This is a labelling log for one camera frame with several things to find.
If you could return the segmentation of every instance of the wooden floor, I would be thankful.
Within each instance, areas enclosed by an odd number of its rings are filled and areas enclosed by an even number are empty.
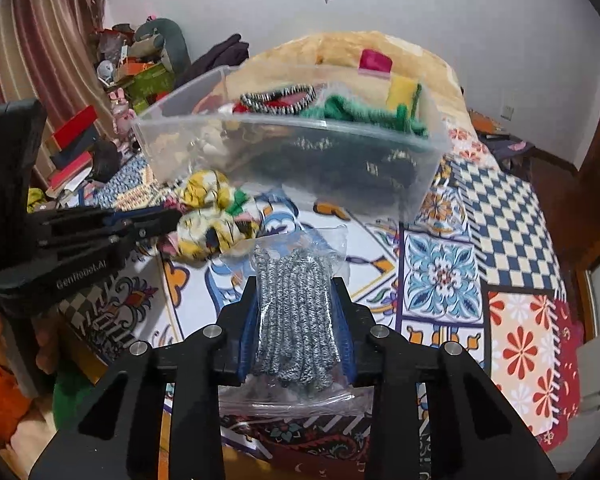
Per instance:
[[[540,158],[532,159],[531,184],[554,242],[571,312],[582,321],[573,269],[600,238],[600,189]]]

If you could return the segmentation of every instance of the paper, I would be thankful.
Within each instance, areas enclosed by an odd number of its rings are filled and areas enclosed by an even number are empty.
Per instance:
[[[91,173],[91,168],[92,168],[92,166],[87,166],[86,168],[84,168],[80,173],[78,173],[76,176],[74,176],[69,182],[64,184],[64,188],[67,191],[70,191],[73,193],[76,189],[78,189],[78,186],[80,186],[82,181],[89,176],[89,174]]]

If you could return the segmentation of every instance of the curtain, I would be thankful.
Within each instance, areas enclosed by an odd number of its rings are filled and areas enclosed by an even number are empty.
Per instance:
[[[37,97],[48,113],[43,140],[93,105],[100,134],[113,136],[109,99],[93,64],[104,0],[0,0],[0,103]],[[44,142],[36,173],[55,169]]]

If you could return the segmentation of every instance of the white wall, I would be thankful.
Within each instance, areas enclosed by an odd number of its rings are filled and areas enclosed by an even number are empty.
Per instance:
[[[443,57],[468,106],[571,162],[600,114],[600,18],[588,0],[108,0],[106,23],[175,20],[192,59],[234,32],[250,52],[324,30],[380,30]]]

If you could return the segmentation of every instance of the clear plastic bag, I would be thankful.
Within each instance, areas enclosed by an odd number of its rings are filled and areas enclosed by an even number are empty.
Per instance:
[[[257,280],[251,373],[219,391],[221,413],[362,414],[368,388],[351,388],[352,342],[331,277],[346,257],[344,226],[248,240],[221,259]]]

